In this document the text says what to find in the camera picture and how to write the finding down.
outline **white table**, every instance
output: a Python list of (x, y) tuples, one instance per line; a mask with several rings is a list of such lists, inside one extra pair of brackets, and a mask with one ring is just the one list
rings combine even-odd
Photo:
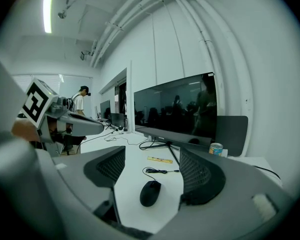
[[(99, 135), (87, 136), (87, 140), (91, 140), (98, 136), (103, 136), (111, 133), (112, 129), (107, 129)], [(117, 135), (115, 131), (113, 134), (105, 137), (100, 137), (81, 145), (81, 153), (101, 150), (113, 146), (125, 146), (125, 167), (118, 181), (114, 186), (114, 194), (121, 223), (126, 227), (147, 231), (150, 233), (157, 233), (168, 223), (178, 212), (180, 196), (183, 194), (184, 182), (181, 173), (169, 172), (167, 174), (156, 173), (150, 174), (161, 185), (161, 191), (156, 203), (151, 207), (144, 207), (140, 203), (140, 192), (144, 185), (152, 179), (142, 173), (145, 167), (153, 167), (158, 170), (173, 171), (178, 170), (179, 166), (175, 162), (169, 149), (152, 148), (148, 150), (140, 150), (139, 144), (145, 141), (146, 138), (135, 133), (124, 133)], [(105, 141), (114, 136), (116, 141)], [(144, 146), (150, 146), (151, 142), (145, 143)], [(180, 152), (173, 149), (177, 159), (180, 158)], [(148, 160), (147, 157), (156, 157), (161, 159), (173, 160), (172, 164)], [(255, 165), (272, 170), (270, 165), (263, 157), (231, 157), (231, 159), (243, 162), (250, 165)], [(272, 173), (260, 170), (270, 179), (282, 186), (281, 181)]]

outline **yellow ruler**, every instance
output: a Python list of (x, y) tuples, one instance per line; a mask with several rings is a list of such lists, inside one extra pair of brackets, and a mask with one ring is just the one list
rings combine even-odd
[(153, 156), (148, 156), (148, 160), (153, 160), (153, 161), (158, 161), (158, 162), (164, 162), (164, 163), (168, 163), (168, 164), (172, 164), (172, 160), (169, 159), (161, 159), (161, 158), (156, 158)]

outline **white sticker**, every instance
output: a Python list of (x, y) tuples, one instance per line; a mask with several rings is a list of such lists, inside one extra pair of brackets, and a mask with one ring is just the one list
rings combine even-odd
[(63, 169), (63, 168), (66, 168), (67, 166), (64, 164), (64, 163), (58, 163), (56, 166), (55, 166), (55, 168), (57, 169), (57, 170), (61, 170), (61, 169)]

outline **black mouse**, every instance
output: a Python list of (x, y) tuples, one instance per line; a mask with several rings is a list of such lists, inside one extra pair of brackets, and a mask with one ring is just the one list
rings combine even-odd
[(161, 183), (156, 180), (148, 181), (141, 190), (140, 203), (145, 207), (155, 204), (161, 189)]

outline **ceiling light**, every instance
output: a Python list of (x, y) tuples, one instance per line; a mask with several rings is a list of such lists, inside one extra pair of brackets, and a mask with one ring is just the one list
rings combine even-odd
[(46, 33), (51, 33), (51, 3), (52, 0), (43, 0), (43, 25)]

